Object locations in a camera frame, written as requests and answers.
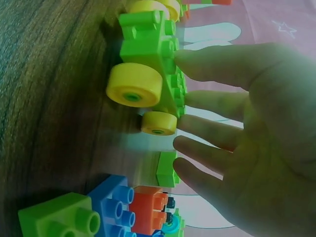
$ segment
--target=plastic toy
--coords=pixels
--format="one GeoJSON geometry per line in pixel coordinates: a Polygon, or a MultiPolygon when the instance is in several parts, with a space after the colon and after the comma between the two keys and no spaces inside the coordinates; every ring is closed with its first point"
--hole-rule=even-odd
{"type": "Polygon", "coordinates": [[[100,216],[91,198],[69,193],[18,212],[23,237],[92,237],[100,216]]]}
{"type": "Polygon", "coordinates": [[[173,169],[173,161],[177,158],[177,152],[161,152],[156,171],[157,181],[160,187],[174,188],[180,183],[180,178],[173,169]]]}
{"type": "Polygon", "coordinates": [[[152,236],[137,234],[137,237],[164,237],[161,231],[155,231],[152,236]]]}
{"type": "Polygon", "coordinates": [[[165,237],[184,237],[185,221],[179,215],[179,209],[176,208],[173,214],[173,223],[163,225],[161,232],[165,237]]]}
{"type": "Polygon", "coordinates": [[[135,213],[128,210],[134,200],[134,190],[127,185],[124,176],[111,175],[92,192],[92,208],[102,219],[96,237],[136,237],[131,232],[135,223],[135,213]]]}
{"type": "Polygon", "coordinates": [[[135,188],[135,198],[129,206],[136,214],[136,222],[132,231],[137,234],[152,236],[155,230],[161,230],[167,220],[164,212],[168,204],[168,194],[161,188],[138,186],[135,188]]]}
{"type": "Polygon", "coordinates": [[[113,67],[106,93],[122,105],[152,108],[143,116],[143,132],[172,135],[177,119],[185,113],[187,92],[184,74],[174,62],[174,52],[179,49],[174,20],[180,11],[180,7],[175,10],[175,5],[180,4],[177,0],[154,2],[136,2],[132,13],[119,17],[124,36],[120,56],[124,63],[113,67]]]}
{"type": "Polygon", "coordinates": [[[231,5],[233,0],[181,0],[182,4],[218,4],[231,5]]]}

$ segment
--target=orange building block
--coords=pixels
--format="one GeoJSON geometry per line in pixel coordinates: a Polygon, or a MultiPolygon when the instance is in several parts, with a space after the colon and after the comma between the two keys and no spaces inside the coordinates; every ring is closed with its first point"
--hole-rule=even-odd
{"type": "Polygon", "coordinates": [[[162,188],[138,186],[129,211],[135,212],[136,221],[132,231],[151,236],[155,230],[161,230],[167,220],[167,213],[162,212],[168,203],[168,194],[162,188]]]}

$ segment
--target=building block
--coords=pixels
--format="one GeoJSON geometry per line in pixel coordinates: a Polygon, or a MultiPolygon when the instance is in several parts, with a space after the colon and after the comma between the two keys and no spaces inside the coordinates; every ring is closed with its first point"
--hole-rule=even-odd
{"type": "Polygon", "coordinates": [[[179,220],[180,226],[178,231],[169,234],[169,233],[164,233],[165,237],[184,237],[184,228],[186,226],[184,219],[179,215],[179,209],[176,208],[175,213],[173,214],[176,216],[176,218],[179,220]]]}
{"type": "Polygon", "coordinates": [[[92,209],[100,214],[102,223],[96,237],[136,237],[131,232],[135,213],[129,211],[134,200],[134,190],[124,176],[111,175],[92,192],[92,209]]]}
{"type": "Polygon", "coordinates": [[[179,49],[175,22],[167,20],[163,11],[150,11],[121,14],[119,23],[124,36],[123,62],[149,66],[163,78],[160,102],[153,110],[179,118],[185,113],[187,89],[184,74],[174,62],[174,52],[179,49]]]}
{"type": "Polygon", "coordinates": [[[163,193],[162,188],[136,187],[134,201],[129,206],[136,214],[132,231],[152,236],[155,230],[161,230],[167,219],[167,213],[162,211],[167,203],[168,194],[163,193]]]}
{"type": "Polygon", "coordinates": [[[233,0],[181,0],[182,4],[218,4],[231,5],[233,0]]]}
{"type": "Polygon", "coordinates": [[[152,236],[137,234],[137,237],[164,237],[161,231],[155,231],[152,236]]]}
{"type": "Polygon", "coordinates": [[[161,152],[156,171],[157,181],[160,187],[174,188],[180,183],[180,178],[173,169],[173,161],[177,158],[177,152],[161,152]]]}
{"type": "Polygon", "coordinates": [[[92,237],[100,216],[91,198],[69,193],[18,212],[23,237],[92,237]]]}

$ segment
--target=pink fabric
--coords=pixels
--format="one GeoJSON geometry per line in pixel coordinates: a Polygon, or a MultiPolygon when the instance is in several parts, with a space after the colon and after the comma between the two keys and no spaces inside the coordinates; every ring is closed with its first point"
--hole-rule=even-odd
{"type": "MultiPolygon", "coordinates": [[[[186,28],[231,23],[239,27],[241,34],[229,41],[231,44],[254,44],[265,42],[281,42],[316,58],[316,0],[234,0],[231,6],[213,6],[191,10],[191,18],[186,28]]],[[[216,36],[209,34],[216,41],[216,36]]],[[[193,45],[197,34],[191,34],[184,45],[193,45]]],[[[216,82],[197,82],[187,79],[188,90],[224,90],[239,91],[240,88],[222,85],[216,82]]],[[[224,123],[235,125],[234,121],[224,123]]],[[[172,193],[179,195],[196,194],[183,182],[172,193]]],[[[186,227],[186,236],[197,237],[249,237],[237,228],[208,229],[186,227]]]]}

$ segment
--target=toy vehicle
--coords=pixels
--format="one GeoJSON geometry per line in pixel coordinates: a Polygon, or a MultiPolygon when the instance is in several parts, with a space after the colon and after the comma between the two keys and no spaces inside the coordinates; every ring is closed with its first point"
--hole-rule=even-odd
{"type": "Polygon", "coordinates": [[[174,134],[185,113],[185,78],[174,62],[180,12],[177,0],[140,0],[119,17],[124,63],[113,67],[106,93],[122,105],[151,108],[142,119],[141,130],[148,134],[174,134]]]}

